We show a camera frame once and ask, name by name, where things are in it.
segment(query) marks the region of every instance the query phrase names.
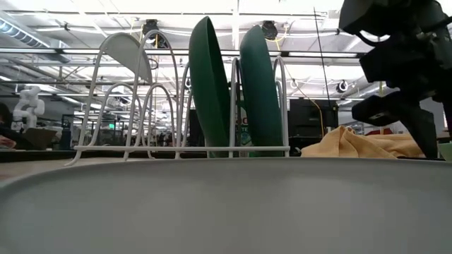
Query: security camera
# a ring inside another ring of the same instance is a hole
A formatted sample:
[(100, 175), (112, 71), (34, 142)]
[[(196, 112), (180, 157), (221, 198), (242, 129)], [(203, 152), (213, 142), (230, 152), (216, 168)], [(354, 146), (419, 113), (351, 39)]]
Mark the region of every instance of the security camera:
[(336, 91), (338, 91), (339, 93), (344, 93), (347, 92), (348, 89), (348, 83), (345, 80), (342, 80), (338, 83), (338, 85), (336, 86)]

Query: gray tray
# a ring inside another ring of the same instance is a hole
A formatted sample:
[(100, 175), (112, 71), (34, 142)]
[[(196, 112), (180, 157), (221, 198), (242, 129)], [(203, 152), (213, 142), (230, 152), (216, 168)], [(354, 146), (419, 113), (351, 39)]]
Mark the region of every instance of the gray tray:
[(0, 188), (0, 253), (450, 253), (452, 164), (98, 164)]

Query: wire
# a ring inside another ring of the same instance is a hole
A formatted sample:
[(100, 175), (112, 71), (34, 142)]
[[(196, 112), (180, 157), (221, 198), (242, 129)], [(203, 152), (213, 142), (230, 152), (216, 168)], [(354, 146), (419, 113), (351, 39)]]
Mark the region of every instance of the wire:
[(334, 114), (335, 110), (331, 107), (330, 92), (328, 91), (328, 79), (326, 78), (325, 61), (323, 60), (322, 43), (320, 42), (319, 24), (317, 24), (316, 7), (314, 7), (314, 17), (316, 19), (317, 41), (319, 41), (320, 58), (322, 60), (323, 76), (325, 78), (325, 88), (326, 88), (326, 96), (328, 98), (328, 106), (329, 106), (330, 109), (332, 109), (331, 113), (333, 115), (333, 119), (336, 120), (336, 117), (335, 117), (335, 114)]
[(290, 72), (289, 72), (289, 70), (287, 69), (287, 66), (285, 65), (285, 63), (284, 63), (284, 70), (287, 71), (287, 73), (289, 74), (290, 79), (292, 79), (292, 82), (293, 82), (294, 84), (296, 84), (297, 89), (298, 89), (298, 90), (299, 90), (306, 98), (308, 98), (308, 100), (309, 100), (310, 102), (312, 102), (312, 104), (314, 104), (314, 105), (317, 107), (317, 109), (319, 110), (319, 114), (320, 114), (320, 128), (321, 128), (321, 130), (322, 130), (322, 138), (325, 137), (325, 128), (323, 127), (323, 114), (322, 114), (322, 110), (321, 110), (320, 106), (319, 106), (315, 101), (313, 101), (311, 98), (309, 98), (309, 96), (305, 95), (304, 92), (298, 87), (297, 82), (295, 82), (295, 79), (292, 77), (292, 75), (290, 75)]

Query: black cable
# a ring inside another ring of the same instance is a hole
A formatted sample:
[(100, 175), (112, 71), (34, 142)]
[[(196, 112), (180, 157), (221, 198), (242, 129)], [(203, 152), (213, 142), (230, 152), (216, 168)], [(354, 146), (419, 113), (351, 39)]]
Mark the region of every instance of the black cable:
[[(317, 24), (316, 7), (314, 7), (314, 17), (316, 19), (317, 40), (319, 41), (320, 58), (322, 60), (323, 76), (325, 78), (326, 96), (328, 98), (328, 106), (330, 110), (332, 110), (333, 108), (331, 107), (330, 92), (328, 91), (328, 79), (326, 78), (325, 61), (323, 60), (322, 43), (320, 42), (319, 25)], [(335, 119), (334, 109), (331, 113), (333, 114), (333, 119)]]

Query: exposed ductwork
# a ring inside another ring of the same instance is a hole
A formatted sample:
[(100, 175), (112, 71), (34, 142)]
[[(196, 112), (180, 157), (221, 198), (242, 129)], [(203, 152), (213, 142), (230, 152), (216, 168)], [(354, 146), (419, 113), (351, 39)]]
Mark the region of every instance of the exposed ductwork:
[[(13, 22), (6, 14), (0, 12), (0, 32), (12, 37), (23, 44), (33, 48), (49, 48), (50, 45), (44, 40), (33, 36), (30, 32), (21, 28), (19, 24)], [(44, 57), (48, 60), (59, 61), (67, 64), (70, 60), (58, 54), (45, 54)]]

